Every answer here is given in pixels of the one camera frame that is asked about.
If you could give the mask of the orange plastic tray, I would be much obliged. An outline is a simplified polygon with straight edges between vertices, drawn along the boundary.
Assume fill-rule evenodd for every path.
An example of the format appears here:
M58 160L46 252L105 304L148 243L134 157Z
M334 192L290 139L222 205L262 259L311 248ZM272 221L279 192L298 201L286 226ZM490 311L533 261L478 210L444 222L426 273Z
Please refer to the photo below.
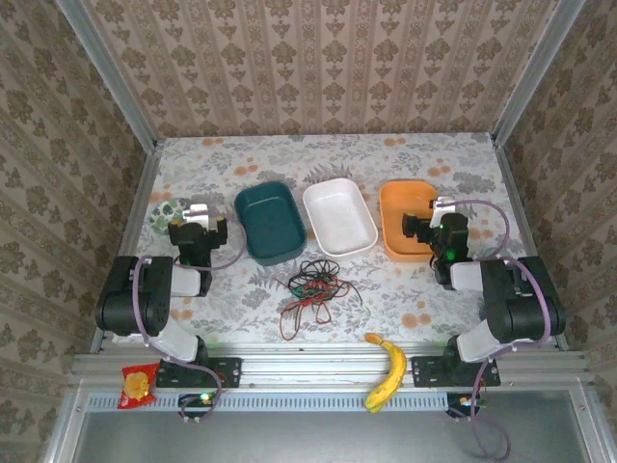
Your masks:
M379 206L387 256L396 262L423 263L433 255L427 244L402 232L405 213L420 219L431 219L429 206L438 197L436 189L422 180L398 179L386 182L380 190Z

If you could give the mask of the leaf pattern bowl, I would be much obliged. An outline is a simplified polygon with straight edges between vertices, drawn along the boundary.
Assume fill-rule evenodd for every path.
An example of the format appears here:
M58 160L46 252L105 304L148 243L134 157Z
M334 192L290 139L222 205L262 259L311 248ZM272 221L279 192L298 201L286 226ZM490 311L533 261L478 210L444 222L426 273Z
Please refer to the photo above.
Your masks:
M181 224L183 211L189 209L189 202L183 198L171 198L157 204L148 217L148 224L154 233L168 235L170 224Z

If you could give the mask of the dark green plastic tray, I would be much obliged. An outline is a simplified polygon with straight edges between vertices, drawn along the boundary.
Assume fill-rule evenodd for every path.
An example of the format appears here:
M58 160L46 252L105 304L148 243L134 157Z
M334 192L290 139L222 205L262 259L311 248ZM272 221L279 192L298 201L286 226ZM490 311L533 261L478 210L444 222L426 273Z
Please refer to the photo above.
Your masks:
M307 232L291 190L270 181L242 190L234 200L237 218L247 235L249 255L262 266L300 256Z

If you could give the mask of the white plastic tray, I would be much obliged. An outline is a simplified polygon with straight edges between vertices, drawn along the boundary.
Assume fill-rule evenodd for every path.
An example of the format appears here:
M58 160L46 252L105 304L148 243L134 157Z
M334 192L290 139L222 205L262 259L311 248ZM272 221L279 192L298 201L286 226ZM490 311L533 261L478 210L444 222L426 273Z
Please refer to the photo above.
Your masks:
M313 184L305 190L303 203L318 246L329 259L361 256L377 243L377 227L351 179Z

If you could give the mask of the yellow banana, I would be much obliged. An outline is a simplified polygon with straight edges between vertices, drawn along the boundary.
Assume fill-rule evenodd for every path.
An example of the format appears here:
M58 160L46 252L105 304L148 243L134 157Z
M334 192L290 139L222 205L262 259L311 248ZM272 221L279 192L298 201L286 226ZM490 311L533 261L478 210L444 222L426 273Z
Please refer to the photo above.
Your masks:
M380 335L367 333L364 339L385 348L389 354L389 374L366 398L365 408L370 413L378 413L400 388L407 371L408 361L404 351L394 343L384 340Z

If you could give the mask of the red snack packet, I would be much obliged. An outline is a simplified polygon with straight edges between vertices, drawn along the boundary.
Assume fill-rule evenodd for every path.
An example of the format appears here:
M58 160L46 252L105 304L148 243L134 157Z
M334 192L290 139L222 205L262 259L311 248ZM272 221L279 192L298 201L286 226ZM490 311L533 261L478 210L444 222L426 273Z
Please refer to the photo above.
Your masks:
M156 401L151 389L155 382L158 364L147 364L122 369L123 385L118 408L134 409Z

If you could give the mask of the grey metal panel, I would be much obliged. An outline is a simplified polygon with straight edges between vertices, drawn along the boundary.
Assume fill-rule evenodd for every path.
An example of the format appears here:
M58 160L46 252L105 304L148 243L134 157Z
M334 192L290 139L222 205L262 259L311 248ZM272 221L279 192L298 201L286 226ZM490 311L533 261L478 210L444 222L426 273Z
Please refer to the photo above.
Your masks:
M617 463L598 395L493 392L478 418L443 411L93 409L69 395L43 463Z

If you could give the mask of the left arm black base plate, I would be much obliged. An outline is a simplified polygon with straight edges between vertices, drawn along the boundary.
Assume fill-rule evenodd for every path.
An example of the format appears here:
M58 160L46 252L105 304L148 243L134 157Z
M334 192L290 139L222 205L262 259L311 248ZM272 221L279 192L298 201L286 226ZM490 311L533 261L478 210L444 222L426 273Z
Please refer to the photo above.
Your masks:
M242 374L242 359L237 357L209 358L205 366L219 378L224 389L238 388ZM216 381L201 370L181 367L175 363L159 363L155 385L161 389L215 388Z

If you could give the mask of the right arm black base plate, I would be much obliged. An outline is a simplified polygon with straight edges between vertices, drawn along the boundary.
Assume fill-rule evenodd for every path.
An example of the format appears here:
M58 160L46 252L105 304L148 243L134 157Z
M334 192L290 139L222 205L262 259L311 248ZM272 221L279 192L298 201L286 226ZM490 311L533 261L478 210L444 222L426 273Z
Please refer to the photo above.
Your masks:
M416 388L470 388L482 363L446 360L444 356L415 356L411 370Z

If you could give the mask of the aluminium frame post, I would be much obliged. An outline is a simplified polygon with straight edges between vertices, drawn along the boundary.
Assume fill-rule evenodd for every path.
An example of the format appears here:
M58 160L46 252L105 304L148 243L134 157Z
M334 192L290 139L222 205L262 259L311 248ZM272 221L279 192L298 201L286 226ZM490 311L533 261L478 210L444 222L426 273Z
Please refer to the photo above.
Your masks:
M138 101L132 94L120 65L87 11L84 0L55 0L77 39L94 64L133 134L147 155L154 153L157 139Z
M510 137L585 3L586 0L557 2L493 129L492 140L496 146L502 147Z

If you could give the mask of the aluminium mounting rail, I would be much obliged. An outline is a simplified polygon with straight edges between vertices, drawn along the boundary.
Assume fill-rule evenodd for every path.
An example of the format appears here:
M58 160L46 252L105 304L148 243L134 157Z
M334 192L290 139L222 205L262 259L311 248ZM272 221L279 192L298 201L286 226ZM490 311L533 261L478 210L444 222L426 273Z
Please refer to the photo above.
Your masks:
M220 343L212 357L242 360L240 389L251 392L367 392L387 374L385 349L356 343ZM110 342L95 354L75 357L68 384L89 391L121 385L121 369L150 364L158 357L138 344ZM520 349L496 360L501 391L560 391L594 383L585 356L549 344Z

